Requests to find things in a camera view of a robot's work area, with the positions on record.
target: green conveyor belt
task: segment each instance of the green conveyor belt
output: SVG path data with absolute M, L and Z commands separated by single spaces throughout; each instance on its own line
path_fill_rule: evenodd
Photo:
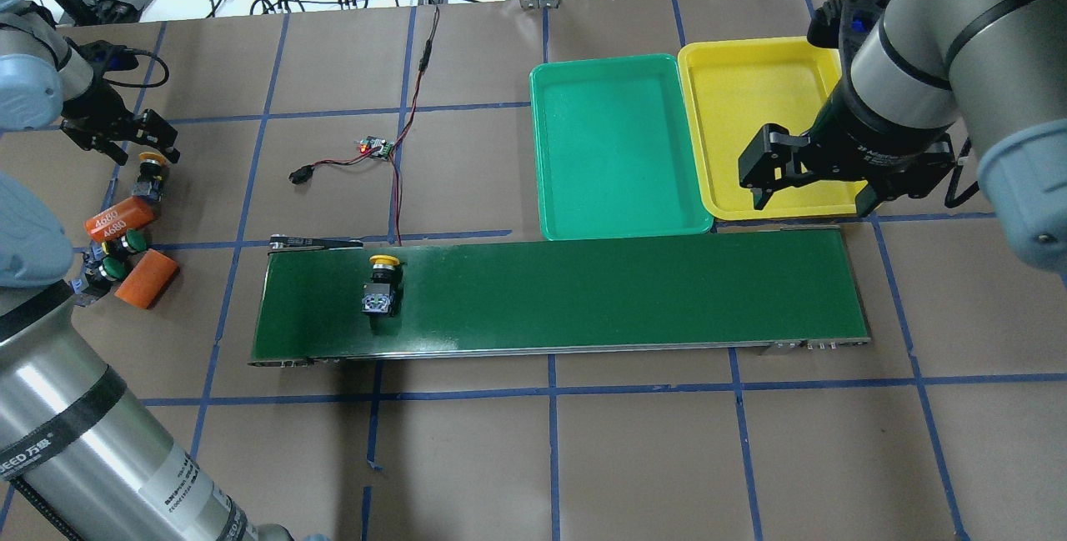
M 373 253 L 394 317 L 361 312 Z M 867 339 L 840 232 L 775 230 L 273 252 L 251 363 Z

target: connector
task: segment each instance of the connector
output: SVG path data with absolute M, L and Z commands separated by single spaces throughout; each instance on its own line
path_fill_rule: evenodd
M 289 173 L 289 182 L 292 185 L 303 185 L 308 180 L 312 180 L 312 175 L 314 175 L 314 173 L 315 165 L 301 165 L 299 169 Z

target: orange battery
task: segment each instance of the orange battery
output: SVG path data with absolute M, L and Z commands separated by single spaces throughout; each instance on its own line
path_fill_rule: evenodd
M 156 219 L 156 211 L 140 196 L 127 196 L 122 202 L 85 221 L 85 233 L 97 243 L 122 237 L 128 228 L 141 229 Z
M 129 276 L 123 280 L 123 284 L 115 291 L 115 297 L 131 306 L 148 309 L 171 279 L 174 279 L 175 272 L 178 272 L 178 262 L 164 256 L 163 253 L 148 250 L 141 261 L 133 267 Z

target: plastic tray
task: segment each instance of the plastic tray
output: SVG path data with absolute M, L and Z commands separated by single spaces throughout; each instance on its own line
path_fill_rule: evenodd
M 808 130 L 841 78 L 838 53 L 798 38 L 713 41 L 679 53 L 704 207 L 718 219 L 856 213 L 864 182 L 819 181 L 775 192 L 763 210 L 737 184 L 737 157 L 766 123 Z
M 544 63 L 530 97 L 546 238 L 711 228 L 673 55 Z

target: yellow tray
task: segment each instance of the yellow tray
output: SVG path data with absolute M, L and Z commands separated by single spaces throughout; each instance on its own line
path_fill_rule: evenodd
M 819 181 L 775 192 L 763 210 L 737 182 L 737 158 L 766 123 L 811 127 L 841 78 L 838 53 L 803 36 L 689 44 L 678 55 L 704 207 L 717 219 L 856 213 L 864 182 Z

